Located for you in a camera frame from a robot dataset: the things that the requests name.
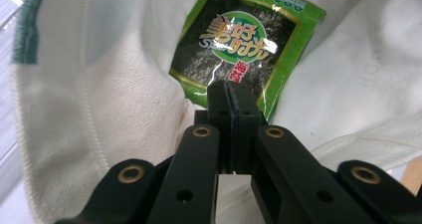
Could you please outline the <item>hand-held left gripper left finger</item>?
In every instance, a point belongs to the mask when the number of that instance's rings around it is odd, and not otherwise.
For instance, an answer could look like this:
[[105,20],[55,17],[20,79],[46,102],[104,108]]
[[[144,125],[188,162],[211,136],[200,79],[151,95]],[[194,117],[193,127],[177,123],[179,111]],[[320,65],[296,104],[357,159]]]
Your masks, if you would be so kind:
[[231,170],[228,84],[207,88],[205,111],[185,129],[146,224],[215,224],[218,177]]

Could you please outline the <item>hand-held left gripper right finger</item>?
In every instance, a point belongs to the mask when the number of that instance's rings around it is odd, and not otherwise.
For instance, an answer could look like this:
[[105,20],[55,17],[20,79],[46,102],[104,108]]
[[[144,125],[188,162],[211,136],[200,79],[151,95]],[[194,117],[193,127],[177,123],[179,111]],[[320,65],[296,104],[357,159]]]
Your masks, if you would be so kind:
[[374,224],[355,199],[287,129],[269,125],[249,89],[228,84],[230,167],[250,174],[269,224]]

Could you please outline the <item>white patterned tote bag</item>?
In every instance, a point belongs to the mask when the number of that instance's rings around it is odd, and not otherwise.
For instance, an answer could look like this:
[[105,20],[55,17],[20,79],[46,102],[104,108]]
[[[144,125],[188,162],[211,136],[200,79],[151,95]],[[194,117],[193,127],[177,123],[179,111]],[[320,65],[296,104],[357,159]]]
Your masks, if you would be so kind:
[[[12,59],[37,224],[79,214],[115,164],[176,149],[195,105],[169,74],[197,0],[25,0]],[[325,167],[422,157],[422,0],[309,0],[325,11],[278,101]]]

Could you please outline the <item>green seaweed snack packet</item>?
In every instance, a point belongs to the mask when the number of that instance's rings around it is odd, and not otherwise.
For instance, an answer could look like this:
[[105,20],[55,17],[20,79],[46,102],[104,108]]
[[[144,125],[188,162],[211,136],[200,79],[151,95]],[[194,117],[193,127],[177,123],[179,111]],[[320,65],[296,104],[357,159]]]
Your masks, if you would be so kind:
[[207,106],[207,87],[240,83],[270,119],[325,11],[307,0],[197,0],[170,75],[188,99]]

